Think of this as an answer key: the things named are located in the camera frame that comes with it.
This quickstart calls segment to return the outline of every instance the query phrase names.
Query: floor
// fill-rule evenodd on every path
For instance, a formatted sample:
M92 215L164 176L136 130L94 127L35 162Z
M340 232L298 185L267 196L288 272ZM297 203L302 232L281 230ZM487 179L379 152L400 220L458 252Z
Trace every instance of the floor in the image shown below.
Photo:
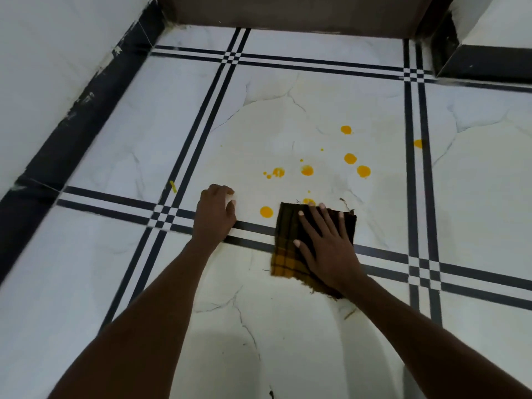
M412 41L165 33L0 289L0 397L46 397L180 252L214 182L239 222L172 398L417 397L351 303L269 275L279 203L307 199L354 208L367 272L532 388L531 107L524 86L434 79Z

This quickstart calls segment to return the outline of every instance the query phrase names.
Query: person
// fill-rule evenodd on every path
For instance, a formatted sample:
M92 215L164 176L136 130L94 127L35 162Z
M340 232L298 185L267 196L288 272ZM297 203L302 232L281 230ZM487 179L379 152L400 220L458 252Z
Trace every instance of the person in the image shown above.
M227 186L203 190L191 240L183 251L83 350L50 399L150 398L170 395L174 371L207 260L236 222ZM319 232L300 212L316 257L294 241L310 269L352 301L386 336L428 399L532 398L532 392L429 318L395 298L367 276L327 210L310 207Z

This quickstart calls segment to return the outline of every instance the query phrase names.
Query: hand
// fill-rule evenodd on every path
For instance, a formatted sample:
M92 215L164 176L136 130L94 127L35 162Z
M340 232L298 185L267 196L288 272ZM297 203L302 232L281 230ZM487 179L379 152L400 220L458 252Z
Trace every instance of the hand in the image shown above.
M236 201L231 200L226 207L226 195L234 193L230 187L220 185L210 185L201 192L196 207L192 240L204 249L216 249L235 225Z
M346 284L351 282L353 278L365 276L353 245L347 236L344 214L342 212L338 214L338 223L340 225L340 233L338 233L323 203L320 204L323 216L320 215L313 204L309 204L309 207L321 231L321 235L309 224L302 211L299 212L299 219L312 239L316 250L316 258L312 256L309 247L302 241L296 239L294 240L294 245L301 251L310 270L329 287L342 293Z

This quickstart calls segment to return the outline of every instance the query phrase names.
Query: plaid cloth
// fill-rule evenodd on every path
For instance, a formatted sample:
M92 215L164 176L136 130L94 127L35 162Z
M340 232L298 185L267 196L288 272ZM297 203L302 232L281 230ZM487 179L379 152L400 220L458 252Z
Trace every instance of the plaid cloth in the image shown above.
M312 240L303 229L299 221L298 212L303 211L307 221L310 225L318 231L319 228L310 213L310 209L305 204L291 204L281 203L279 209L279 216L277 217L277 226L275 228L275 250L271 258L270 274L278 277L286 277L288 279L295 278L302 281L304 284L312 288L318 293L327 294L333 298L342 298L342 295L334 288L327 286L322 282L318 276L312 273L307 265L300 250L294 245L294 240L299 239L304 242L316 256L316 251L312 245ZM338 212L327 209L329 215L334 222L336 229L338 229ZM353 236L355 234L356 215L351 212L344 213L345 227L349 240L353 243Z

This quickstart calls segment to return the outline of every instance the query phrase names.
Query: person's right hand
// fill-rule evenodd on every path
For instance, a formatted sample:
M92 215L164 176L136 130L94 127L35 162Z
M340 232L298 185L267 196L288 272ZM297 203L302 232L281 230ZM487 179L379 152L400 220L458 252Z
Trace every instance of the person's right hand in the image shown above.
M365 276L362 266L355 255L355 249L347 236L344 214L342 212L338 214L338 223L340 225L340 233L338 233L323 203L320 203L323 215L318 213L318 209L313 204L309 204L309 208L321 235L309 224L302 211L299 212L299 219L312 239L316 258L312 256L309 247L302 241L295 239L294 245L301 251L310 270L329 287L342 293L344 287L352 282L353 279Z

